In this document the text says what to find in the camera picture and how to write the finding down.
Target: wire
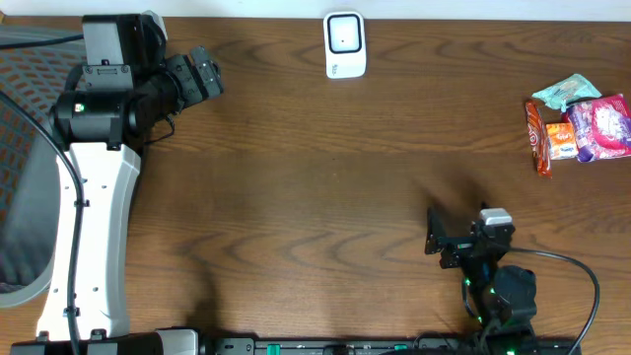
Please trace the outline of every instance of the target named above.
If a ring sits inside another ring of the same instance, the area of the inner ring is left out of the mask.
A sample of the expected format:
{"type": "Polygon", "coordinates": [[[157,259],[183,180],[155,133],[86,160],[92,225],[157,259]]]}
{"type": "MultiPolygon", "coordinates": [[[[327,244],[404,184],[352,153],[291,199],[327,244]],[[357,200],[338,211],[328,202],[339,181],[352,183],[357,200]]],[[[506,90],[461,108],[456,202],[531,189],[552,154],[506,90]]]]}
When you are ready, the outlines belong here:
{"type": "Polygon", "coordinates": [[[8,43],[8,44],[0,44],[0,50],[4,49],[19,49],[19,48],[30,48],[34,46],[45,46],[45,45],[54,45],[61,44],[73,40],[83,39],[83,35],[71,35],[62,38],[56,39],[47,39],[47,40],[37,40],[30,42],[18,42],[18,43],[8,43]]]}
{"type": "Polygon", "coordinates": [[[541,250],[534,250],[534,249],[527,249],[527,248],[507,248],[505,246],[499,245],[488,239],[487,239],[487,242],[493,245],[494,247],[505,249],[506,251],[531,253],[538,256],[545,256],[545,257],[550,257],[557,260],[567,261],[571,264],[579,266],[585,272],[587,272],[588,275],[590,275],[590,278],[592,279],[592,282],[594,283],[594,303],[592,304],[592,310],[590,311],[590,316],[588,317],[588,320],[585,322],[585,325],[583,326],[581,333],[579,333],[579,336],[576,338],[576,340],[574,340],[574,343],[572,343],[572,346],[570,347],[570,350],[566,353],[566,355],[571,355],[572,353],[574,353],[574,350],[576,350],[579,347],[579,345],[581,344],[581,341],[583,341],[583,338],[585,338],[585,335],[590,330],[590,327],[592,326],[592,323],[594,322],[594,319],[596,318],[596,313],[598,312],[598,306],[600,305],[600,284],[598,283],[598,278],[596,277],[596,274],[587,265],[583,264],[582,262],[570,256],[565,256],[565,255],[561,255],[561,254],[549,252],[549,251],[541,251],[541,250]]]}
{"type": "Polygon", "coordinates": [[[169,126],[171,127],[171,132],[165,134],[164,136],[162,136],[160,138],[156,138],[156,139],[153,139],[153,140],[150,140],[150,141],[146,141],[145,145],[150,145],[150,144],[154,144],[154,143],[160,142],[161,140],[167,139],[167,138],[169,138],[169,137],[171,137],[172,135],[175,134],[175,122],[174,122],[174,120],[170,116],[167,116],[167,118],[165,118],[165,120],[169,123],[169,126]]]}
{"type": "Polygon", "coordinates": [[[68,76],[66,77],[66,83],[63,86],[63,91],[75,91],[77,90],[77,85],[81,81],[81,77],[83,76],[83,66],[88,65],[88,63],[78,63],[70,69],[68,76]]]}
{"type": "Polygon", "coordinates": [[[462,278],[462,302],[464,303],[464,308],[466,309],[466,312],[469,314],[469,316],[471,318],[476,319],[478,317],[478,315],[476,313],[473,312],[473,310],[471,309],[471,305],[469,304],[469,293],[466,289],[468,285],[466,284],[466,277],[462,278]]]}
{"type": "Polygon", "coordinates": [[[68,329],[70,331],[70,344],[74,355],[79,355],[79,332],[77,326],[77,308],[75,307],[75,275],[77,274],[77,254],[79,251],[79,235],[81,233],[81,222],[83,218],[84,208],[84,196],[83,185],[81,179],[77,174],[77,171],[72,167],[72,163],[68,160],[68,157],[61,151],[61,149],[54,142],[52,137],[45,128],[41,126],[28,112],[21,108],[16,102],[9,98],[5,93],[0,92],[0,101],[7,107],[15,111],[21,118],[23,118],[28,124],[30,124],[39,133],[43,139],[50,145],[52,150],[57,154],[63,165],[68,170],[70,178],[75,185],[77,194],[77,200],[75,201],[76,214],[75,214],[75,226],[72,233],[72,247],[70,248],[70,264],[68,266],[68,290],[67,290],[67,308],[64,310],[68,318],[68,329]]]}
{"type": "Polygon", "coordinates": [[[415,349],[418,349],[419,346],[420,346],[419,342],[421,341],[422,338],[426,337],[425,335],[427,335],[427,334],[436,334],[436,335],[438,335],[439,337],[441,337],[445,341],[445,343],[447,344],[447,347],[449,347],[450,350],[454,350],[454,348],[449,343],[447,338],[444,335],[442,335],[441,333],[439,333],[438,331],[424,331],[424,332],[422,332],[419,336],[416,337],[416,339],[414,339],[414,341],[412,342],[412,347],[415,348],[415,349]]]}

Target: red candy wrapper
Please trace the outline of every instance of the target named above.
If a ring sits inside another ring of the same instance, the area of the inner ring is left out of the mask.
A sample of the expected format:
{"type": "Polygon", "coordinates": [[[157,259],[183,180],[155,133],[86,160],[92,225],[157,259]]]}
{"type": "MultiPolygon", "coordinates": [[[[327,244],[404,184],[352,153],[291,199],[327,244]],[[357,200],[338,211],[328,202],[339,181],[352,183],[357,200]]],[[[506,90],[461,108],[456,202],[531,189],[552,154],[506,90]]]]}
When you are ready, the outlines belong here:
{"type": "Polygon", "coordinates": [[[538,108],[534,102],[526,102],[526,123],[528,125],[528,136],[530,136],[530,147],[534,165],[540,177],[552,177],[550,171],[550,155],[547,143],[545,123],[541,118],[538,108]]]}

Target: white device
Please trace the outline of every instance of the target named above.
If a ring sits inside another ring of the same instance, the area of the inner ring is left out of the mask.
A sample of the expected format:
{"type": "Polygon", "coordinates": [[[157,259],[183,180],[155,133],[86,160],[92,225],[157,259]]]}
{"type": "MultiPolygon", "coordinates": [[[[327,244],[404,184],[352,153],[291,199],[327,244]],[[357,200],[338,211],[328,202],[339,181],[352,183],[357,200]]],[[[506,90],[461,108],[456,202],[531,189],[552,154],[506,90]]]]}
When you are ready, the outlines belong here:
{"type": "Polygon", "coordinates": [[[326,76],[356,78],[366,72],[364,18],[357,12],[334,12],[324,17],[326,76]]]}
{"type": "MultiPolygon", "coordinates": [[[[152,16],[167,37],[162,18],[153,12],[146,14],[152,16]]],[[[118,150],[108,149],[103,142],[72,143],[69,148],[65,154],[81,178],[85,202],[75,276],[78,335],[81,340],[91,340],[94,331],[99,330],[105,331],[103,336],[107,339],[124,337],[130,330],[124,272],[127,222],[141,158],[124,144],[118,150]]],[[[53,271],[35,336],[44,336],[47,341],[68,341],[68,319],[63,310],[67,307],[77,193],[70,173],[59,158],[57,168],[60,205],[53,271]]],[[[198,354],[196,330],[171,328],[156,333],[162,343],[161,354],[198,354]]]]}

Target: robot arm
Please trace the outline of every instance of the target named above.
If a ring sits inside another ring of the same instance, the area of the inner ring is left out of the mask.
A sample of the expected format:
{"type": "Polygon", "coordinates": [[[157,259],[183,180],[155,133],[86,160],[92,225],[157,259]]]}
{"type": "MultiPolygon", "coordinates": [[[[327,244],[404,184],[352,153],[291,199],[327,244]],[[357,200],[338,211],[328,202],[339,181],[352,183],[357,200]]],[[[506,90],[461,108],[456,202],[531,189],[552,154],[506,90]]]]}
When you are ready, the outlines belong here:
{"type": "MultiPolygon", "coordinates": [[[[146,135],[167,115],[223,93],[218,66],[203,47],[164,58],[166,34],[150,15],[86,16],[88,91],[60,95],[53,136],[82,179],[85,208],[75,303],[82,340],[129,333],[124,264],[129,206],[146,135]]],[[[58,161],[61,205],[53,275],[37,336],[70,339],[64,315],[76,192],[58,161]]]]}

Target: snack package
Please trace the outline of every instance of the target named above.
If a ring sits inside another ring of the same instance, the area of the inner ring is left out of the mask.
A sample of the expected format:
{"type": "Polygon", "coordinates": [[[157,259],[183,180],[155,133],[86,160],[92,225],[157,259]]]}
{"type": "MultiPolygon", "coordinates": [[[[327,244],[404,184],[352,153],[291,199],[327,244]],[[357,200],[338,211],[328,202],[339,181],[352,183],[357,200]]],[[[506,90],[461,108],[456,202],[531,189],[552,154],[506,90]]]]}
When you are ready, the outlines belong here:
{"type": "Polygon", "coordinates": [[[574,74],[532,96],[542,100],[547,107],[560,108],[562,112],[565,112],[567,105],[571,102],[583,98],[599,98],[602,95],[583,75],[574,74]]]}
{"type": "Polygon", "coordinates": [[[574,127],[579,162],[631,155],[631,118],[621,94],[572,105],[563,120],[574,127]]]}
{"type": "Polygon", "coordinates": [[[526,123],[536,171],[540,177],[551,177],[545,126],[539,110],[531,100],[526,101],[526,123]]]}
{"type": "Polygon", "coordinates": [[[548,133],[551,160],[570,159],[579,155],[572,123],[546,124],[545,128],[548,133]]]}

